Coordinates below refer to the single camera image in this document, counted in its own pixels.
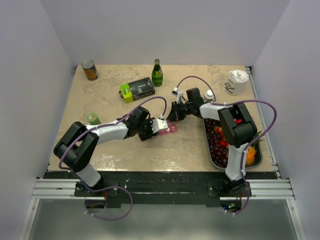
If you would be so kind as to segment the pink weekly pill organizer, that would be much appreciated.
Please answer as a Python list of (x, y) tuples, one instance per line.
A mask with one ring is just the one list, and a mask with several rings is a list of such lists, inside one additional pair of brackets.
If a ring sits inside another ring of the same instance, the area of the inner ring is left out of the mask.
[(175, 124), (169, 124), (167, 129), (159, 131), (159, 135), (167, 135), (167, 134), (174, 134), (177, 132), (177, 126)]

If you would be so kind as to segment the green pill bottle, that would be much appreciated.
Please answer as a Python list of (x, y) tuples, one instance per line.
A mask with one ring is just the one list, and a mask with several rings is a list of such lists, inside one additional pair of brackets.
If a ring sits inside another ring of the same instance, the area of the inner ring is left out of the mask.
[(94, 112), (91, 112), (87, 115), (87, 121), (90, 125), (100, 125), (101, 121), (98, 115)]

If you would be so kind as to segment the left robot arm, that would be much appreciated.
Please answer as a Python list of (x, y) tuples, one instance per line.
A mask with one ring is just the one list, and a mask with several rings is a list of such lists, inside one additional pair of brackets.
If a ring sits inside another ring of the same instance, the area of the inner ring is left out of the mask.
[(127, 117), (110, 123), (84, 125), (79, 121), (74, 122), (55, 145), (53, 154), (86, 184), (88, 193), (99, 196), (104, 190), (104, 184), (101, 175), (90, 163), (96, 147), (135, 135), (145, 141), (157, 136), (158, 131), (158, 119), (150, 117), (150, 112), (140, 106)]

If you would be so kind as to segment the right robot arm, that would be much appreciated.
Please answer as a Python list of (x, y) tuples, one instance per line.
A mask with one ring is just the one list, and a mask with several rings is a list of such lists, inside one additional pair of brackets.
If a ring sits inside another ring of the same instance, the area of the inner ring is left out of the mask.
[(246, 175), (245, 147), (257, 133), (257, 126), (247, 107), (244, 103), (214, 103), (211, 101), (212, 97), (202, 97), (197, 87), (186, 91), (186, 102), (181, 101), (184, 94), (177, 87), (171, 94), (176, 97), (176, 100), (171, 103), (171, 111), (166, 119), (168, 122), (182, 121), (187, 115), (219, 121), (222, 134), (229, 145), (225, 169), (229, 180), (223, 183), (222, 189), (227, 196), (235, 196), (241, 190), (238, 181)]

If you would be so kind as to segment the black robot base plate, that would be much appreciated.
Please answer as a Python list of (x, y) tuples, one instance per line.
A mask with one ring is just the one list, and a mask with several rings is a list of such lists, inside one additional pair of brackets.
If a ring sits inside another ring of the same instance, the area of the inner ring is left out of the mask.
[(84, 199), (89, 209), (115, 209), (122, 205), (204, 205), (220, 207), (222, 198), (246, 197), (245, 184), (231, 183), (222, 172), (102, 171), (94, 191), (72, 173), (49, 171), (37, 183), (53, 189), (53, 196)]

